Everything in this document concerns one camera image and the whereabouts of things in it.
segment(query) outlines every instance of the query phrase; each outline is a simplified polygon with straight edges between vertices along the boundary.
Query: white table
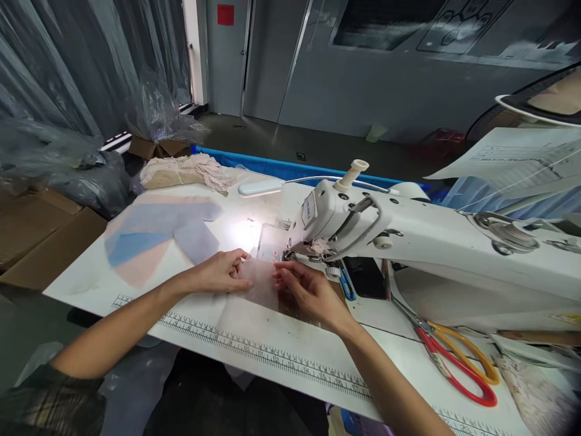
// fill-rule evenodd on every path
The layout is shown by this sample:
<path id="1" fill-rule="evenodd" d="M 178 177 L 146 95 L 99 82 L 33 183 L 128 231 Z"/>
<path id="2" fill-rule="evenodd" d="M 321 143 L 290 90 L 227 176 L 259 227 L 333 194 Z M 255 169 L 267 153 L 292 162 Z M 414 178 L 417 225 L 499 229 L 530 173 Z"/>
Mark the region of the white table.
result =
<path id="1" fill-rule="evenodd" d="M 249 173 L 247 177 L 247 182 L 264 178 L 255 173 Z M 219 219 L 207 223 L 220 241 L 220 249 L 227 251 L 242 247 L 250 251 L 258 245 L 262 224 L 274 223 L 276 217 L 293 219 L 311 189 L 290 183 L 284 186 L 282 193 L 242 199 L 236 186 L 230 189 L 228 198 L 224 198 L 204 185 L 192 184 L 162 188 L 155 190 L 154 194 L 212 197 L 224 209 Z M 142 289 L 135 289 L 110 267 L 103 237 L 100 237 L 44 294 L 105 316 L 190 266 L 175 242 L 171 242 L 149 282 Z M 361 308 L 357 307 L 358 304 L 350 304 L 350 308 L 355 312 L 358 310 L 361 315 Z M 394 307 L 386 306 L 385 309 L 384 317 L 390 321 L 382 329 L 387 331 L 367 326 L 366 329 L 458 434 L 530 435 L 505 383 L 493 387 L 498 397 L 495 408 L 484 408 L 467 400 L 438 372 L 401 313 Z M 149 334 L 379 419 L 367 386 L 336 335 L 239 297 L 189 296 Z M 454 366 L 450 367 L 466 387 L 478 392 L 475 383 Z"/>

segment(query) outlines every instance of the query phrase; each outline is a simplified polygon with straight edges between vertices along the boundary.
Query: white sewing machine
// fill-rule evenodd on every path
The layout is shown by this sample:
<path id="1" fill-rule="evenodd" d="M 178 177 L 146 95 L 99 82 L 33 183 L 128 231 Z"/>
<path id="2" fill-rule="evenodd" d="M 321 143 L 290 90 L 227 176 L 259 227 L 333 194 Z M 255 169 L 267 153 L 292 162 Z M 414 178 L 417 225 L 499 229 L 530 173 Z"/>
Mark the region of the white sewing machine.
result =
<path id="1" fill-rule="evenodd" d="M 432 205 L 414 183 L 383 191 L 352 186 L 368 167 L 355 160 L 341 180 L 317 185 L 290 225 L 289 254 L 402 263 L 409 268 L 395 281 L 407 303 L 444 325 L 581 329 L 581 248 L 574 239 L 534 223 Z M 322 254 L 317 246 L 325 247 Z"/>

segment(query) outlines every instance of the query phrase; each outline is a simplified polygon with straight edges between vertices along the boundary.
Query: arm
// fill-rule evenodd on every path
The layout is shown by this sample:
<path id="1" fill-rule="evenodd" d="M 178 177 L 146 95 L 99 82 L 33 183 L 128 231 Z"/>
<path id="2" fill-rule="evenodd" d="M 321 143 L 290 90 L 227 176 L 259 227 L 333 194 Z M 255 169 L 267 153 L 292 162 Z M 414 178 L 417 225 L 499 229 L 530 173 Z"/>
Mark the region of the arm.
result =
<path id="1" fill-rule="evenodd" d="M 250 281 L 238 279 L 241 258 L 247 256 L 241 249 L 219 252 L 181 272 L 97 322 L 50 364 L 70 377 L 102 377 L 188 294 L 249 289 Z"/>
<path id="2" fill-rule="evenodd" d="M 302 310 L 343 341 L 382 419 L 399 436 L 453 436 L 450 428 L 401 374 L 376 341 L 351 316 L 321 271 L 298 262 L 280 262 L 278 289 L 288 289 Z"/>

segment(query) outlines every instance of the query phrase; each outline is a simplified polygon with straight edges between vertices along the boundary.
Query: red scissors handle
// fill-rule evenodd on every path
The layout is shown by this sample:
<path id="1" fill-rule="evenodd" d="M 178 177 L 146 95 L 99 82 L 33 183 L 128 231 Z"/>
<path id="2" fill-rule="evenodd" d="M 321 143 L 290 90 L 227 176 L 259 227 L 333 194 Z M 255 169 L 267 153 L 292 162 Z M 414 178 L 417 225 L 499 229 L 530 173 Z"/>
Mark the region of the red scissors handle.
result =
<path id="1" fill-rule="evenodd" d="M 456 356 L 450 354 L 448 350 L 446 350 L 437 340 L 435 340 L 432 336 L 429 336 L 422 328 L 416 327 L 416 333 L 424 342 L 425 347 L 428 350 L 428 354 L 432 358 L 432 361 L 436 364 L 439 371 L 442 373 L 444 377 L 448 379 L 448 381 L 461 393 L 467 396 L 470 400 L 474 401 L 485 407 L 494 407 L 496 406 L 498 400 L 496 399 L 496 395 L 494 391 L 490 387 L 490 385 L 481 379 L 474 371 L 472 371 L 468 366 L 464 365 Z M 472 380 L 476 382 L 476 384 L 482 389 L 482 397 L 477 397 L 468 389 L 460 384 L 460 382 L 452 375 L 452 373 L 448 370 L 446 365 L 444 364 L 444 360 L 442 359 L 441 355 L 443 355 L 446 359 L 456 365 L 458 368 L 462 370 L 462 372 L 466 373 Z"/>

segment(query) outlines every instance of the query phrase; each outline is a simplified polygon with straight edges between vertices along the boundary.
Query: hand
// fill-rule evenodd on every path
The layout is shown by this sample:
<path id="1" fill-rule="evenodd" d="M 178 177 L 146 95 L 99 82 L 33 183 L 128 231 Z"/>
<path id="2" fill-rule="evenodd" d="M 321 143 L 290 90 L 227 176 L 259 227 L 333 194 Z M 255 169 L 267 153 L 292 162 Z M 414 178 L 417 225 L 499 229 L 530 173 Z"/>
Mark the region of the hand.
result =
<path id="1" fill-rule="evenodd" d="M 242 259 L 249 254 L 243 249 L 219 251 L 193 268 L 172 277 L 167 283 L 177 292 L 237 292 L 251 288 L 250 280 L 238 278 Z"/>
<path id="2" fill-rule="evenodd" d="M 288 289 L 301 310 L 331 331 L 340 336 L 344 329 L 357 324 L 323 272 L 299 262 L 279 262 L 274 266 L 277 269 L 273 274 L 277 290 Z"/>

